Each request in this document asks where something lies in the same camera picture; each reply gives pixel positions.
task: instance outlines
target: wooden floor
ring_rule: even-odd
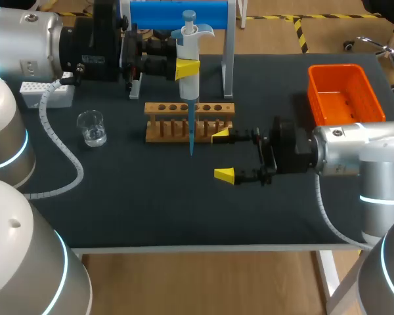
[[[56,12],[81,12],[83,0],[59,0]],[[366,14],[361,0],[248,0],[248,15]],[[73,23],[73,18],[65,18]],[[393,26],[384,19],[304,19],[310,53],[345,53],[342,43],[369,36],[386,43]],[[202,39],[201,53],[221,54],[222,31]],[[374,49],[357,43],[354,51]],[[294,25],[285,20],[248,20],[237,29],[236,53],[300,54]],[[388,80],[394,73],[382,60]],[[356,251],[334,252],[342,279]],[[324,314],[311,253],[182,253],[89,255],[84,263],[94,289],[93,315],[101,314]],[[348,312],[361,314],[358,305]]]

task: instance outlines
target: white block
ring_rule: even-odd
[[[64,72],[63,77],[72,77],[71,72]],[[26,106],[28,108],[38,108],[39,101],[41,100],[42,94],[48,89],[50,83],[39,83],[39,82],[22,82],[20,87],[20,94],[22,94]],[[72,105],[74,96],[73,85],[63,85],[59,87],[48,99],[48,108],[63,108],[70,107]]]

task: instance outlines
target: black table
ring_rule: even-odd
[[[200,101],[223,100],[220,56],[201,58]],[[307,69],[312,64],[361,65],[387,116],[394,96],[369,54],[241,55],[235,57],[234,127],[271,126],[273,116],[310,123]],[[273,184],[232,186],[213,178],[214,168],[258,167],[250,143],[147,144],[145,102],[179,102],[176,83],[144,76],[140,100],[127,100],[123,84],[83,82],[71,108],[48,111],[56,134],[79,158],[83,182],[63,195],[33,201],[72,248],[180,245],[339,244],[317,207],[314,174],[282,175]],[[99,110],[108,141],[88,150],[76,129],[79,113]],[[68,184],[76,171],[47,138],[37,111],[22,110],[37,167],[23,192]],[[362,241],[356,177],[322,179],[330,220],[346,236]]]

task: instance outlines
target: silver metal cylinder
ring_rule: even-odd
[[[0,180],[15,188],[22,186],[35,169],[35,154],[18,108],[10,123],[0,131]]]
[[[0,8],[0,78],[51,82],[61,77],[61,29],[55,13]]]
[[[0,180],[14,187],[24,184],[35,169],[35,156],[16,101],[0,80]]]
[[[81,261],[21,193],[0,182],[0,315],[88,315],[91,304]]]
[[[359,160],[362,233],[371,242],[382,238],[394,224],[394,137],[365,144]]]
[[[394,225],[363,262],[357,283],[364,314],[394,315]]]
[[[315,169],[320,175],[357,175],[362,146],[386,137],[394,137],[394,121],[317,127],[313,131],[318,148]]]

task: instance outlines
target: wooden test tube rack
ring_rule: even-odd
[[[146,142],[188,142],[188,106],[185,103],[146,103],[144,113],[149,116]],[[195,142],[211,142],[211,136],[232,128],[235,115],[233,103],[196,104]],[[219,117],[216,120],[207,118]]]

